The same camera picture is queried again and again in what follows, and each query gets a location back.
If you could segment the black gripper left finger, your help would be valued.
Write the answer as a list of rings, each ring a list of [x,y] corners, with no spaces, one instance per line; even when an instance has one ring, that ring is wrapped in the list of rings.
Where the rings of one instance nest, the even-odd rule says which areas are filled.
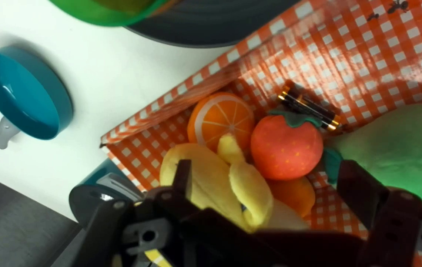
[[[190,194],[190,188],[191,188],[191,161],[188,158],[182,158],[176,164],[172,189],[178,195],[187,197]]]

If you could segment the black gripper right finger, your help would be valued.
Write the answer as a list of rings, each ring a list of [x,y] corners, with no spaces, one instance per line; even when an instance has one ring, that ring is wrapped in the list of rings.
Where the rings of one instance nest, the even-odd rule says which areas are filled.
[[[370,229],[388,197],[388,189],[354,160],[342,161],[336,189],[352,213]]]

